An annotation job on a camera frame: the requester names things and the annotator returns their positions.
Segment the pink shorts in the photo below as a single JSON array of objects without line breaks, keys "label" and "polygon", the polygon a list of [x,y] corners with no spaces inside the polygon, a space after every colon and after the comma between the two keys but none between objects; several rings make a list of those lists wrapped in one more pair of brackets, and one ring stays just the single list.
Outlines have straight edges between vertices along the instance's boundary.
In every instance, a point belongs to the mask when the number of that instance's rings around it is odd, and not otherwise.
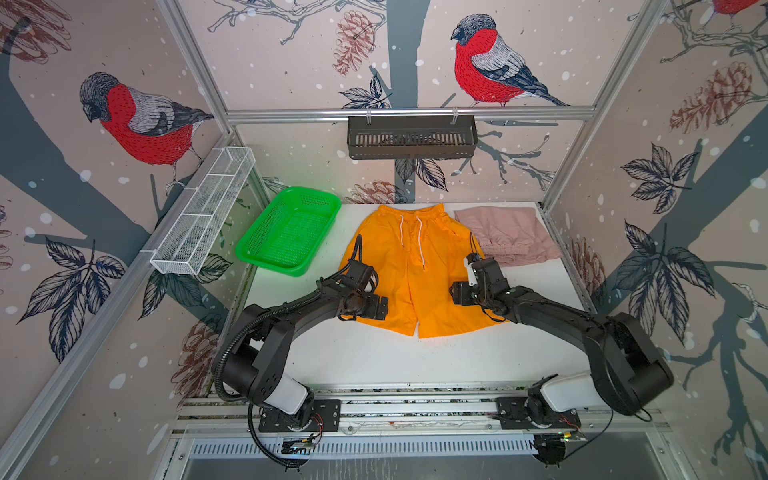
[{"label": "pink shorts", "polygon": [[561,251],[530,207],[474,207],[455,212],[485,257],[502,267],[519,267],[559,259]]}]

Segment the orange shorts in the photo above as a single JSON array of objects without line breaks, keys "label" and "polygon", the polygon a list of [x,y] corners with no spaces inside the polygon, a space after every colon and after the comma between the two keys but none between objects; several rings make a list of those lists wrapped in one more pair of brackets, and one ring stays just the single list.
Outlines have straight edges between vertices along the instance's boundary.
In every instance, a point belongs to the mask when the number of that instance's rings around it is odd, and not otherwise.
[{"label": "orange shorts", "polygon": [[482,249],[442,204],[419,210],[381,205],[356,234],[362,237],[363,262],[378,274],[376,294],[388,299],[383,320],[359,316],[358,322],[421,339],[496,324],[479,306],[453,302],[450,287],[468,280],[464,260]]}]

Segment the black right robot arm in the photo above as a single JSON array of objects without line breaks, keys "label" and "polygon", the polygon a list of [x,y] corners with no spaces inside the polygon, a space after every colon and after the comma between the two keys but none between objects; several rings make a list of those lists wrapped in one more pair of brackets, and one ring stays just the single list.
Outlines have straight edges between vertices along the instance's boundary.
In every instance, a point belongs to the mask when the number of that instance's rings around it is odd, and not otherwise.
[{"label": "black right robot arm", "polygon": [[674,376],[635,317],[596,315],[509,285],[496,260],[476,253],[464,260],[468,279],[450,287],[453,302],[478,306],[497,322],[533,327],[581,350],[589,369],[552,375],[529,393],[529,410],[562,413],[607,406],[624,416],[640,413],[674,384]]}]

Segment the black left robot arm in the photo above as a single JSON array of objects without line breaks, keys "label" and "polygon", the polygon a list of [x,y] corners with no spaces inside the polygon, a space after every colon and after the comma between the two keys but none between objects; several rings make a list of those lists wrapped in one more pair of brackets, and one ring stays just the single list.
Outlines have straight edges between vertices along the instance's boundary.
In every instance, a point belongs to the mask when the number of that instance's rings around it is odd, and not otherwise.
[{"label": "black left robot arm", "polygon": [[269,308],[246,307],[211,365],[216,394],[225,402],[245,401],[276,410],[293,428],[308,425],[314,393],[285,373],[291,347],[327,320],[356,321],[364,316],[385,320],[388,299],[375,293],[377,286],[375,269],[352,259],[297,300]]}]

